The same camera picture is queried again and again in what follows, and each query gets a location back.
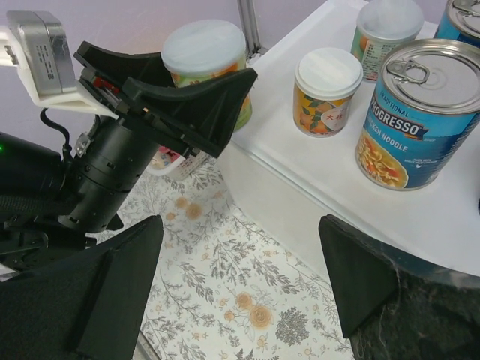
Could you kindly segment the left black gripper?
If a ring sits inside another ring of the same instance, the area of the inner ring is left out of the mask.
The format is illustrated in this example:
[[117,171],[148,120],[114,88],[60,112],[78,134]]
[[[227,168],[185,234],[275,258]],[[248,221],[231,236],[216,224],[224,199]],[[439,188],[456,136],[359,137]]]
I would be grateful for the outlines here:
[[83,41],[73,57],[100,77],[80,82],[113,113],[78,141],[65,182],[78,202],[59,222],[81,233],[122,227],[116,213],[160,148],[172,152],[168,170],[195,149],[219,157],[258,77],[246,68],[173,88],[160,52],[126,54]]

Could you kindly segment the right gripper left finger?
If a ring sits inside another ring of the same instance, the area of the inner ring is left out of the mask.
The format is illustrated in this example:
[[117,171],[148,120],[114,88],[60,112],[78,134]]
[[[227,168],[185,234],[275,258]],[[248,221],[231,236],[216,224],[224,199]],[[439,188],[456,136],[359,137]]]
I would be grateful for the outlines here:
[[150,216],[1,282],[1,358],[131,359],[163,234]]

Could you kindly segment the short can clear lid front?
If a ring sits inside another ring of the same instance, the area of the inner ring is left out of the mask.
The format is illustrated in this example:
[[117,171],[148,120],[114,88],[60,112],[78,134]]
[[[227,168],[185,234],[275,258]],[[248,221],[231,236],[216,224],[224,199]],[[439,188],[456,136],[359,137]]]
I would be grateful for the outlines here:
[[246,68],[246,40],[233,23],[204,19],[173,31],[161,58],[175,85],[189,86]]

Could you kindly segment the short can white lid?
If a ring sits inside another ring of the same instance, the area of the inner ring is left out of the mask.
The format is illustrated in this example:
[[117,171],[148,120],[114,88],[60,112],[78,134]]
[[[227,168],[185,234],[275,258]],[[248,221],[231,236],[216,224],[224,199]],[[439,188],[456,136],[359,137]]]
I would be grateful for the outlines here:
[[295,68],[292,114],[297,128],[312,137],[341,132],[362,80],[361,63],[346,50],[326,47],[306,54]]

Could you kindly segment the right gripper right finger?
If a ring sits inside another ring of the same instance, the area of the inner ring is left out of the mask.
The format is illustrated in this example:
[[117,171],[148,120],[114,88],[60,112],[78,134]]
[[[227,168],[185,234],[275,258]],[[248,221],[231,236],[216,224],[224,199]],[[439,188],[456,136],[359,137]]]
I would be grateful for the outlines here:
[[332,214],[319,237],[355,359],[478,359],[479,277],[413,256]]

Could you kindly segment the blue can pull-tab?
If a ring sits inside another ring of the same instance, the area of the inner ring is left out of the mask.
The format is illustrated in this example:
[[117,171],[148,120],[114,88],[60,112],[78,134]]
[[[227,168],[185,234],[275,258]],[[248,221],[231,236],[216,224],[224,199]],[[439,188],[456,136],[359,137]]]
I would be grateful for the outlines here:
[[479,48],[479,0],[449,0],[433,36]]
[[429,185],[479,123],[479,48],[421,39],[385,57],[355,159],[394,191]]

